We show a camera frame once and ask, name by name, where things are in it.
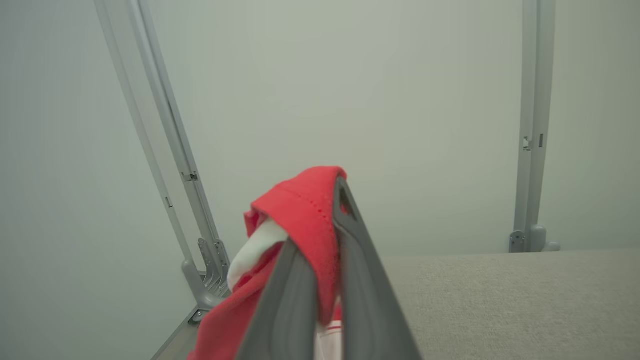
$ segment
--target white fabric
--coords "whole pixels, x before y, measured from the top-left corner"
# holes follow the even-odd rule
[[[242,276],[250,271],[265,251],[279,242],[287,241],[289,235],[272,218],[265,220],[251,235],[236,258],[231,262],[227,282],[233,290]],[[333,321],[329,326],[318,326],[314,360],[342,359],[342,322]]]

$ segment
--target red cloth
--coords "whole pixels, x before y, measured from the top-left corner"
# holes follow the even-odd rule
[[[284,228],[316,272],[319,321],[332,319],[339,278],[338,243],[333,228],[333,188],[339,167],[314,167],[277,184],[244,214],[249,236],[271,217]],[[282,244],[271,247],[238,282],[234,293],[214,308],[200,324],[196,349],[189,360],[233,360],[251,322],[260,294],[275,266]]]

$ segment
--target beige textile surface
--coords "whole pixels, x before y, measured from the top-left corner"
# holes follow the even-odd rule
[[[640,249],[383,262],[424,359],[640,359]]]

